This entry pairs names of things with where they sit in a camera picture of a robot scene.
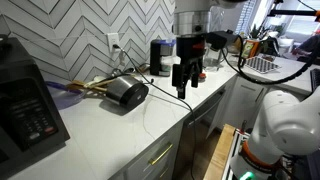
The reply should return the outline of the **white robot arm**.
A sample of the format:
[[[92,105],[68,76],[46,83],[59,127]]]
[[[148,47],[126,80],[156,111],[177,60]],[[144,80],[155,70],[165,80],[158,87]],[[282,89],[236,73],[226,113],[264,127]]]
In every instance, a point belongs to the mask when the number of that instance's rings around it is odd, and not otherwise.
[[[210,30],[210,8],[233,8],[245,0],[175,0],[173,33],[180,62],[172,85],[185,97],[187,85],[198,86],[205,45],[220,50],[240,37],[230,30]],[[231,158],[238,180],[273,180],[284,154],[308,155],[319,149],[320,90],[304,101],[281,90],[265,95],[253,131]]]

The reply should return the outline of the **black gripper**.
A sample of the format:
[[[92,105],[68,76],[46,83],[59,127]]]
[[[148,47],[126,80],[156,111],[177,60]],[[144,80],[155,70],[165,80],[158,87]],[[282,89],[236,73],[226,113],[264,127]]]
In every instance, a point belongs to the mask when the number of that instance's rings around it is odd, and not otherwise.
[[[176,54],[180,58],[180,64],[173,65],[172,72],[172,85],[178,92],[180,99],[185,98],[185,86],[184,86],[184,71],[183,65],[191,65],[192,63],[198,63],[205,53],[205,39],[203,35],[187,35],[180,36],[176,39],[177,48]],[[194,64],[191,68],[191,86],[193,88],[198,87],[199,74],[201,68],[198,64]]]

